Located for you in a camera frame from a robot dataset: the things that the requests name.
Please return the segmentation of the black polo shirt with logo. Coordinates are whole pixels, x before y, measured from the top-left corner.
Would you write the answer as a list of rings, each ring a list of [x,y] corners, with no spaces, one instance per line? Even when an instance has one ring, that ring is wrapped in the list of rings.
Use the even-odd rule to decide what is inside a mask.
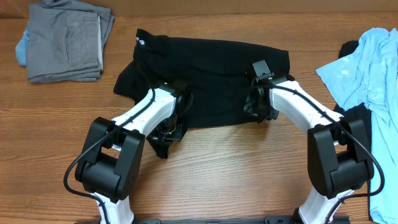
[[[132,62],[119,74],[114,93],[140,102],[152,84],[181,80],[193,98],[178,121],[183,129],[254,122],[244,112],[251,65],[265,61],[275,74],[289,73],[286,50],[225,40],[152,35],[138,29]]]

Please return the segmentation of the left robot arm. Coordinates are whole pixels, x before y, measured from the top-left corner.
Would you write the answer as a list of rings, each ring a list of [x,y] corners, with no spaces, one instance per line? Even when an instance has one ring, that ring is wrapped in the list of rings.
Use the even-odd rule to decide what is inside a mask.
[[[96,200],[100,223],[133,223],[129,194],[137,181],[144,144],[167,158],[171,144],[185,134],[179,117],[192,103],[186,83],[160,83],[121,116],[92,122],[81,155],[67,170],[74,170],[75,179],[83,184],[81,195]]]

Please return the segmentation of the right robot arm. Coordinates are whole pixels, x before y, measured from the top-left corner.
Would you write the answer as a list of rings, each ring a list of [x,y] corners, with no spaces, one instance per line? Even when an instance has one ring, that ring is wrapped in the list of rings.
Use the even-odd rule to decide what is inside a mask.
[[[285,114],[307,137],[307,170],[312,189],[292,216],[265,223],[349,223],[336,211],[345,198],[373,178],[364,123],[346,119],[307,94],[288,73],[275,74],[263,60],[254,62],[244,112],[258,123]]]

